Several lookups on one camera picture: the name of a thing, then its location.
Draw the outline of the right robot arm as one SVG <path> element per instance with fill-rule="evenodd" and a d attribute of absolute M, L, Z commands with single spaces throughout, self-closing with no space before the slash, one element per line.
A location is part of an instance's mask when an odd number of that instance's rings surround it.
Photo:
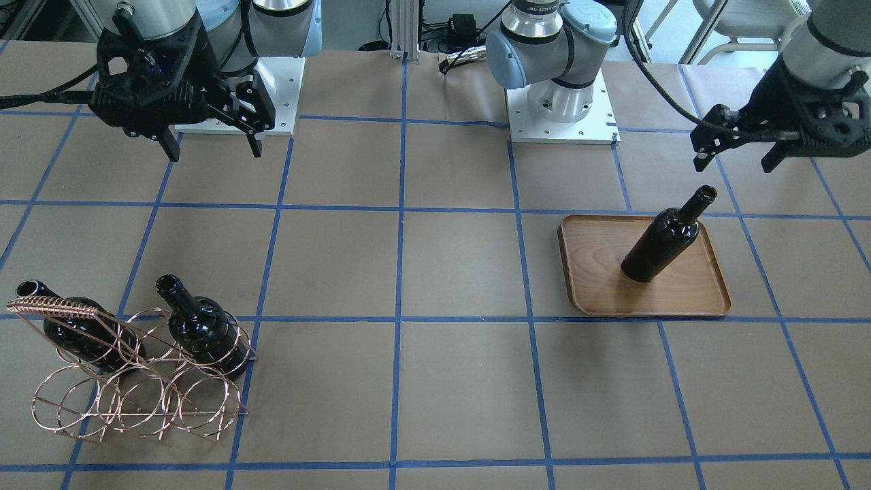
<path fill-rule="evenodd" d="M 89 108 L 129 137 L 180 158 L 174 129 L 215 120 L 245 136 L 256 158 L 280 126 L 285 89 L 267 60 L 323 49 L 320 1 L 93 1 L 103 25 Z"/>

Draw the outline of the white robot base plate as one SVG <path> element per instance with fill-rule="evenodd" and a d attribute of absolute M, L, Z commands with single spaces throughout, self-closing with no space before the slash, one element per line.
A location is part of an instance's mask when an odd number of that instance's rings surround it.
<path fill-rule="evenodd" d="M 516 143 L 616 145 L 618 124 L 602 71 L 593 84 L 566 88 L 552 80 L 505 91 L 510 139 Z"/>

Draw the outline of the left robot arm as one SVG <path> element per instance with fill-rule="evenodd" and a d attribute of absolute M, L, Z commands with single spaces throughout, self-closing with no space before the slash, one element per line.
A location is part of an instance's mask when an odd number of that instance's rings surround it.
<path fill-rule="evenodd" d="M 618 33 L 594 1 L 512 1 L 487 36 L 489 68 L 507 89 L 540 86 L 542 117 L 557 113 L 554 94 L 587 94 Z M 760 161 L 771 172 L 788 157 L 855 157 L 869 149 L 868 1 L 817 1 L 738 111 L 718 103 L 695 124 L 697 171 L 718 153 L 770 142 Z"/>

